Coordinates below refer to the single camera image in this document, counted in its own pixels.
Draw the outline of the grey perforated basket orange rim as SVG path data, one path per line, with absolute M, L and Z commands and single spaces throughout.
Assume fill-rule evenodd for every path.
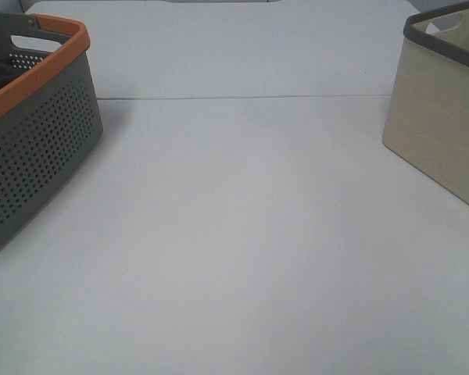
M 0 250 L 102 136 L 86 26 L 0 12 Z

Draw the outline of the beige bin grey rim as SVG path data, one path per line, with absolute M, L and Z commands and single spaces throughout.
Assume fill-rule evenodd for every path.
M 406 19 L 383 144 L 469 205 L 469 1 Z

